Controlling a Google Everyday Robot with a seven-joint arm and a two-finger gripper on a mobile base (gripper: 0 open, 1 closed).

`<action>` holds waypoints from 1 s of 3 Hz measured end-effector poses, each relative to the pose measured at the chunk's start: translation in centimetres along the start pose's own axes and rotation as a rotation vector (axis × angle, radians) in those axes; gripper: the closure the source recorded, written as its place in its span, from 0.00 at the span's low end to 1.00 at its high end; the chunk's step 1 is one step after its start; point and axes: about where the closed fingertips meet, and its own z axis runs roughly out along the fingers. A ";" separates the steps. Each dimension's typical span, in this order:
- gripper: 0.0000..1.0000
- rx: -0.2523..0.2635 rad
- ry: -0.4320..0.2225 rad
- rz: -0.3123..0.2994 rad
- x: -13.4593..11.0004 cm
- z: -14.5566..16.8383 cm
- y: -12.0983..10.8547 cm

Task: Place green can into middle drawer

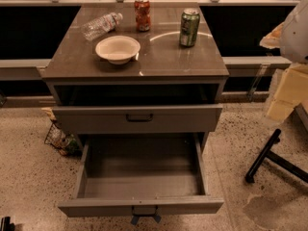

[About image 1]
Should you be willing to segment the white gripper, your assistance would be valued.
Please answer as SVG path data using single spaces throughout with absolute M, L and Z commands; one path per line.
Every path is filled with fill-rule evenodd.
M 280 47 L 283 23 L 262 37 L 259 45 L 268 49 Z M 282 74 L 274 99 L 269 104 L 266 117 L 283 122 L 295 106 L 308 99 L 308 64 L 291 64 Z

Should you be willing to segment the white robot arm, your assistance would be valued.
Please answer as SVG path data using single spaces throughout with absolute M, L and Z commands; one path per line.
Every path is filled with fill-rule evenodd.
M 260 41 L 278 48 L 292 63 L 282 72 L 266 117 L 283 122 L 296 106 L 308 99 L 308 0 L 300 0 L 286 19 Z

